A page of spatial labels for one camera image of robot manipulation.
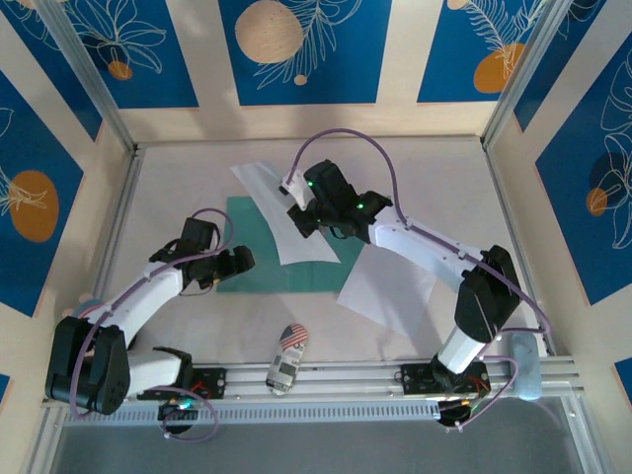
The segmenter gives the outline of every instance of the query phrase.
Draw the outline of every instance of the paper sheet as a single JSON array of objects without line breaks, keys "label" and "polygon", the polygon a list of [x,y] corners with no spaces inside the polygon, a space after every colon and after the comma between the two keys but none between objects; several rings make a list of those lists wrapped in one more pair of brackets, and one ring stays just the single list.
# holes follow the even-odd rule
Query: paper sheet
[{"label": "paper sheet", "polygon": [[436,277],[393,252],[365,245],[338,304],[413,339]]},{"label": "paper sheet", "polygon": [[274,165],[260,161],[248,165],[232,166],[231,171],[248,190],[275,236],[278,260],[281,265],[297,262],[334,262],[340,260],[320,232],[307,239],[298,232],[287,215],[294,205],[291,196],[278,190],[282,178]]}]

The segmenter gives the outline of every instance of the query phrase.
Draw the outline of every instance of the cable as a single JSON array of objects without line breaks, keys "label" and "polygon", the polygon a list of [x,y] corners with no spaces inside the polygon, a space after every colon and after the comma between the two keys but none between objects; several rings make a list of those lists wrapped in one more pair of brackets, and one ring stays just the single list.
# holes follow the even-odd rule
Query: cable
[{"label": "cable", "polygon": [[460,423],[460,424],[454,426],[453,428],[448,428],[448,430],[450,430],[450,431],[454,431],[454,430],[462,431],[470,423],[472,423],[478,417],[480,417],[485,412],[487,412],[492,407],[492,405],[494,405],[503,396],[503,394],[510,388],[510,386],[515,382],[515,378],[517,377],[517,373],[518,373],[518,365],[517,365],[517,362],[515,361],[515,359],[513,359],[511,357],[508,357],[508,356],[505,356],[505,355],[486,355],[485,359],[504,360],[504,361],[507,361],[507,362],[513,364],[513,375],[510,377],[509,381],[505,385],[503,385],[503,388],[501,388],[498,391],[498,393],[496,395],[494,395],[494,397],[483,408],[481,408],[476,413],[476,415],[472,415],[469,420],[466,420],[465,422]]},{"label": "cable", "polygon": [[[211,257],[213,255],[217,255],[220,252],[223,252],[231,244],[231,242],[233,240],[233,234],[234,234],[234,224],[233,224],[233,221],[230,218],[230,216],[226,212],[224,212],[223,210],[219,210],[219,209],[216,209],[214,207],[206,207],[204,209],[200,209],[200,210],[194,212],[192,217],[196,217],[196,216],[198,216],[198,215],[200,215],[200,214],[202,214],[204,212],[216,212],[216,213],[222,215],[226,219],[226,221],[228,222],[228,224],[230,226],[230,234],[229,234],[228,238],[226,239],[226,241],[221,246],[215,248],[215,250],[212,250],[210,252],[203,252],[203,253],[200,253],[200,254],[196,254],[196,255],[189,256],[189,257],[183,257],[181,259],[174,260],[173,262],[170,262],[169,264],[165,264],[165,265],[159,267],[158,269],[154,270],[153,272],[151,272],[149,274],[149,277],[141,278],[139,281],[137,281],[135,284],[133,284],[125,293],[123,293],[114,303],[112,303],[112,305],[111,305],[111,307],[110,307],[110,309],[108,311],[104,311],[104,313],[99,317],[99,319],[97,319],[97,321],[93,324],[92,328],[90,328],[90,331],[88,332],[88,335],[86,336],[86,339],[83,341],[83,344],[81,345],[81,349],[79,350],[79,354],[77,355],[77,360],[75,360],[75,366],[74,366],[74,368],[72,370],[72,378],[70,379],[70,397],[69,397],[68,403],[70,405],[70,413],[72,413],[72,415],[74,417],[76,417],[76,418],[85,418],[91,413],[90,410],[88,410],[87,412],[84,412],[84,413],[79,413],[79,411],[77,410],[77,408],[78,408],[77,407],[77,387],[79,385],[79,375],[81,373],[81,367],[83,365],[84,359],[86,358],[86,353],[88,352],[90,344],[92,343],[92,340],[94,339],[95,334],[97,334],[97,331],[99,331],[99,328],[101,327],[101,325],[110,316],[112,316],[114,311],[116,311],[123,303],[125,303],[125,301],[131,295],[133,295],[144,284],[146,284],[147,282],[151,281],[154,277],[156,277],[156,276],[162,274],[163,272],[175,267],[176,265],[183,264],[183,263],[186,263],[186,262],[192,262],[194,260],[205,259],[207,257]],[[89,313],[90,311],[92,311],[93,309],[94,308],[88,308],[87,310],[85,310],[79,316],[79,318],[85,317],[86,314]],[[177,391],[178,393],[186,394],[187,396],[190,396],[192,398],[196,398],[196,399],[201,398],[196,393],[191,392],[189,390],[186,390],[184,388],[178,389],[178,390],[176,390],[176,387],[169,387],[169,388],[171,389],[171,391]]]},{"label": "cable", "polygon": [[179,437],[175,434],[169,433],[167,431],[167,420],[169,419],[169,416],[167,416],[163,419],[162,425],[160,427],[166,439],[174,439],[175,441],[179,441],[179,442],[203,442],[203,441],[208,441],[209,439],[215,436],[215,434],[217,433],[217,429],[219,428],[219,417],[217,417],[217,411],[215,410],[215,407],[213,407],[208,400],[197,395],[196,392],[192,390],[187,390],[185,388],[160,385],[157,387],[153,387],[152,390],[175,392],[181,395],[186,395],[187,397],[190,397],[190,398],[195,398],[199,402],[202,402],[203,405],[210,411],[210,413],[213,416],[214,423],[213,423],[212,431],[209,434],[205,434],[204,436],[199,436],[199,437]]},{"label": "cable", "polygon": [[[404,225],[406,225],[408,228],[410,228],[414,232],[416,232],[416,233],[420,234],[421,236],[431,240],[432,242],[435,242],[436,244],[440,245],[444,249],[449,250],[450,252],[452,252],[454,254],[459,255],[462,252],[461,249],[459,249],[458,247],[450,244],[449,242],[446,242],[445,240],[441,239],[440,237],[437,237],[437,236],[431,234],[430,232],[428,232],[428,231],[426,231],[426,230],[424,230],[424,229],[422,229],[420,227],[417,227],[416,225],[409,225],[408,224],[408,219],[406,218],[406,215],[404,215],[404,212],[402,210],[401,203],[400,203],[400,200],[399,200],[399,188],[398,188],[398,185],[397,185],[397,176],[395,174],[395,167],[393,166],[393,162],[392,162],[391,158],[388,156],[388,153],[382,147],[382,145],[380,145],[373,138],[371,138],[370,136],[362,133],[361,131],[352,130],[350,128],[330,128],[328,130],[323,130],[323,131],[321,131],[319,133],[316,133],[315,135],[313,135],[310,138],[308,138],[301,145],[301,147],[299,148],[298,152],[296,153],[296,157],[294,158],[294,162],[292,163],[292,166],[291,166],[291,168],[289,170],[289,174],[287,175],[286,183],[288,185],[291,182],[291,180],[292,180],[292,178],[294,176],[294,173],[296,172],[296,168],[298,167],[298,162],[300,161],[305,149],[311,143],[316,141],[318,138],[321,138],[321,137],[323,137],[325,135],[330,135],[332,133],[348,133],[350,135],[357,136],[357,137],[362,138],[363,140],[367,141],[371,145],[373,145],[377,149],[377,151],[379,151],[379,153],[382,155],[382,157],[386,161],[386,165],[388,166],[388,171],[389,171],[389,173],[391,175],[391,184],[392,184],[392,188],[393,188],[393,201],[394,201],[394,204],[395,204],[395,211],[397,212],[397,215],[399,216],[400,220],[404,223]],[[491,276],[495,277],[497,280],[499,280],[504,285],[506,285],[511,291],[513,291],[515,294],[517,294],[520,297],[520,299],[522,299],[526,304],[528,304],[531,307],[531,309],[533,309],[533,311],[535,312],[535,315],[536,315],[540,325],[542,326],[541,328],[537,328],[537,329],[536,328],[505,328],[505,329],[501,329],[499,331],[499,333],[498,333],[499,335],[505,334],[505,333],[510,333],[510,332],[524,332],[524,333],[531,333],[531,334],[549,334],[550,333],[551,323],[550,323],[548,317],[546,316],[546,314],[544,314],[544,311],[542,311],[540,309],[540,307],[538,306],[538,304],[528,294],[526,294],[524,291],[522,291],[517,284],[515,284],[513,281],[508,279],[506,276],[504,276],[500,272],[496,271],[490,265],[488,265],[485,262],[477,259],[474,256],[471,256],[471,255],[465,253],[464,256],[463,256],[463,259],[465,259],[467,262],[469,262],[471,264],[474,264],[474,265],[478,266],[479,268],[481,268],[482,270],[484,270],[485,272],[487,272]]]}]

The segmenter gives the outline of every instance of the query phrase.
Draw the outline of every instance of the teal fabric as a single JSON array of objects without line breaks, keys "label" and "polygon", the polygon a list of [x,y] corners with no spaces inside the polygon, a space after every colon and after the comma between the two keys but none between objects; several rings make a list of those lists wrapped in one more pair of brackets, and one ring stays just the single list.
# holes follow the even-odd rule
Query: teal fabric
[{"label": "teal fabric", "polygon": [[275,237],[255,202],[250,197],[230,197],[226,208],[235,223],[232,246],[247,246],[256,264],[248,272],[219,283],[220,293],[338,292],[364,245],[358,239],[340,240],[328,234],[327,241],[338,255],[339,264],[302,262],[281,266]]}]

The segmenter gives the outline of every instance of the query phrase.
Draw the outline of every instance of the white table surface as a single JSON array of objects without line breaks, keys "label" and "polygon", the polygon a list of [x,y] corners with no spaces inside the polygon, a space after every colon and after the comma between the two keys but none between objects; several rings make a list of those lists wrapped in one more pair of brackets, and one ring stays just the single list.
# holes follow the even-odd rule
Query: white table surface
[{"label": "white table surface", "polygon": [[[462,242],[481,249],[498,244],[514,255],[478,138],[379,141],[395,164],[408,215]],[[186,217],[195,210],[225,209],[227,198],[247,195],[230,166],[269,160],[280,171],[287,170],[300,144],[270,140],[148,148],[120,238],[109,296],[136,278],[156,250],[179,237]],[[327,158],[340,166],[359,193],[392,195],[386,165],[369,144],[355,138],[322,139],[308,148],[301,168]],[[218,217],[215,221],[223,229]],[[282,329],[298,322],[309,333],[306,361],[430,358],[454,325],[456,295],[441,282],[434,287],[420,316],[421,329],[412,340],[337,305],[336,297],[214,291],[178,297],[141,329],[137,347],[176,348],[191,353],[195,362],[268,362]],[[524,304],[508,324],[536,325]],[[500,342],[489,354],[505,352]]]}]

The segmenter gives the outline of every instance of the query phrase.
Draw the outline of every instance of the purple cable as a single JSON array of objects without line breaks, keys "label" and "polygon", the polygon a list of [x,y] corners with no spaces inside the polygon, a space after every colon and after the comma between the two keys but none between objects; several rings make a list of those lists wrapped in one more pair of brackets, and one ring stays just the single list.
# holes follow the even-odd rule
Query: purple cable
[{"label": "purple cable", "polygon": [[[220,252],[223,252],[224,250],[226,250],[226,248],[228,248],[228,246],[231,244],[232,240],[233,240],[233,235],[234,235],[234,224],[232,219],[230,218],[230,216],[224,212],[223,210],[220,209],[216,209],[214,207],[206,207],[204,209],[200,209],[196,212],[194,212],[194,214],[192,215],[192,217],[197,217],[198,215],[202,214],[203,212],[216,212],[220,215],[222,215],[226,221],[228,222],[229,226],[230,226],[230,235],[228,236],[228,238],[226,239],[226,241],[223,243],[223,245],[221,245],[220,247],[216,248],[215,250],[212,250],[210,252],[204,252],[201,254],[196,254],[196,255],[192,255],[189,257],[183,257],[182,259],[177,259],[173,262],[170,262],[169,264],[165,264],[162,267],[159,267],[158,269],[154,270],[152,273],[149,274],[149,278],[141,278],[139,281],[137,281],[135,284],[133,284],[125,293],[123,293],[114,303],[112,303],[112,307],[109,311],[104,312],[101,317],[94,323],[94,325],[92,326],[92,328],[90,328],[90,331],[88,332],[88,335],[86,336],[86,339],[84,339],[83,344],[81,345],[81,349],[79,349],[79,354],[77,355],[77,360],[75,360],[75,366],[72,370],[72,378],[70,379],[70,397],[68,400],[68,403],[70,405],[70,413],[72,413],[72,415],[76,418],[85,418],[88,415],[90,415],[90,410],[88,410],[87,412],[84,413],[79,413],[79,411],[77,410],[77,388],[79,385],[79,375],[81,374],[81,367],[83,365],[84,359],[86,358],[86,353],[88,352],[88,349],[90,348],[90,344],[92,343],[92,340],[95,337],[95,334],[97,333],[97,331],[99,331],[99,328],[101,327],[101,325],[106,321],[106,319],[108,319],[110,316],[112,316],[112,312],[117,310],[117,308],[119,308],[132,294],[134,294],[135,291],[137,291],[139,288],[141,288],[144,284],[146,284],[148,281],[150,281],[152,278],[160,275],[161,273],[173,268],[176,265],[179,264],[183,264],[185,262],[192,262],[193,260],[200,260],[200,259],[205,259],[207,257],[211,257],[213,255],[217,255]],[[92,310],[94,310],[93,308],[88,308],[86,311],[84,311],[84,313],[81,314],[81,316],[79,316],[80,318],[84,317],[88,312],[91,312]],[[217,431],[217,417],[216,417],[216,413],[214,411],[214,409],[212,408],[212,406],[210,405],[210,403],[208,403],[207,401],[205,401],[204,399],[202,399],[199,395],[197,395],[196,393],[192,392],[191,390],[186,390],[184,388],[179,388],[176,389],[176,387],[160,387],[163,390],[167,390],[167,388],[169,388],[171,391],[174,392],[178,392],[181,394],[185,394],[189,397],[195,398],[197,400],[201,400],[204,405],[206,405],[207,408],[210,408],[210,411],[214,414],[215,417],[215,428],[213,429],[213,432],[211,435],[208,436],[204,436],[202,438],[199,438],[198,440],[207,440],[209,438],[211,438],[215,432]],[[180,441],[190,441],[190,442],[195,442],[197,440],[197,438],[194,439],[182,439],[182,438],[177,438],[176,436],[171,436],[173,439],[178,439]]]},{"label": "purple cable", "polygon": [[[362,133],[361,131],[357,131],[357,130],[352,130],[350,128],[330,128],[328,130],[323,130],[319,133],[316,133],[315,135],[311,136],[310,138],[307,139],[307,141],[305,141],[305,143],[302,144],[302,146],[298,149],[298,152],[296,153],[296,157],[294,158],[294,162],[292,163],[292,166],[289,170],[289,175],[287,176],[287,184],[289,185],[289,183],[291,182],[294,173],[296,172],[296,168],[298,167],[298,162],[300,161],[303,152],[305,151],[305,149],[314,141],[316,141],[318,138],[321,138],[325,135],[330,135],[332,133],[348,133],[354,136],[357,136],[359,138],[362,138],[363,140],[369,142],[371,145],[373,145],[377,151],[379,151],[379,153],[382,155],[382,157],[384,158],[384,161],[386,161],[386,165],[388,166],[388,171],[390,172],[391,175],[391,184],[392,184],[392,188],[393,188],[393,201],[395,204],[395,211],[397,212],[397,215],[399,216],[400,220],[406,225],[408,226],[411,230],[413,230],[414,232],[417,232],[418,234],[424,236],[425,238],[435,242],[436,244],[440,245],[441,247],[443,247],[444,249],[449,250],[450,252],[454,253],[454,254],[459,254],[461,252],[461,250],[450,244],[449,242],[446,242],[445,240],[441,239],[440,237],[437,237],[433,234],[431,234],[430,232],[417,227],[416,225],[408,225],[408,219],[406,218],[406,216],[404,215],[404,212],[402,210],[402,206],[399,200],[399,187],[397,185],[397,175],[395,174],[395,167],[393,166],[393,161],[391,160],[391,158],[388,156],[388,153],[386,152],[386,150],[382,147],[382,145],[380,145],[377,141],[375,141],[373,138],[371,138],[370,136],[366,135],[365,133]],[[500,272],[496,271],[495,269],[493,269],[492,267],[490,267],[489,265],[487,265],[485,262],[482,262],[480,260],[478,260],[476,257],[471,256],[469,254],[465,254],[463,257],[466,261],[477,265],[478,267],[480,267],[481,269],[483,269],[485,272],[487,272],[488,274],[492,275],[493,277],[495,277],[496,279],[498,279],[499,281],[501,281],[503,284],[505,284],[511,291],[513,291],[515,294],[517,294],[526,304],[528,304],[533,311],[535,312],[542,328],[506,328],[506,329],[502,329],[499,334],[504,334],[504,333],[509,333],[509,332],[524,332],[524,333],[532,333],[532,334],[548,334],[550,332],[551,329],[551,323],[548,319],[548,317],[546,316],[546,314],[544,314],[544,311],[542,311],[540,309],[540,307],[538,306],[538,304],[528,295],[526,294],[524,291],[522,291],[518,285],[516,285],[513,281],[511,281],[510,279],[508,279],[506,276],[504,276],[503,274],[501,274]]]},{"label": "purple cable", "polygon": [[504,361],[507,361],[507,362],[513,364],[513,375],[510,377],[509,381],[505,385],[503,385],[503,388],[501,388],[498,391],[498,393],[496,395],[494,395],[494,398],[492,398],[483,408],[481,408],[481,410],[476,415],[471,417],[469,420],[466,420],[465,422],[461,423],[458,427],[448,428],[450,431],[454,431],[454,430],[461,431],[461,430],[463,430],[470,423],[472,423],[478,417],[480,417],[485,412],[487,412],[492,407],[492,405],[494,405],[498,401],[498,399],[501,398],[503,396],[503,394],[515,382],[515,378],[517,377],[517,373],[518,373],[518,366],[517,366],[517,362],[515,361],[515,359],[513,359],[511,357],[507,357],[505,355],[486,355],[485,356],[485,359],[489,359],[489,358],[492,359],[492,360],[504,360]]},{"label": "purple cable", "polygon": [[195,392],[192,392],[191,390],[186,390],[184,388],[159,385],[157,387],[153,387],[152,390],[175,392],[181,395],[187,395],[188,397],[195,398],[199,402],[203,403],[203,405],[210,411],[214,419],[213,430],[209,434],[205,434],[204,436],[199,436],[199,437],[179,437],[167,431],[167,420],[169,419],[169,416],[167,416],[162,421],[162,426],[160,427],[163,433],[165,434],[166,439],[174,439],[175,441],[179,441],[179,442],[203,442],[203,441],[208,441],[209,439],[215,436],[215,434],[217,433],[217,429],[219,428],[219,418],[217,417],[217,411],[215,410],[215,407],[213,407],[208,400],[206,400],[205,398],[201,398]]}]

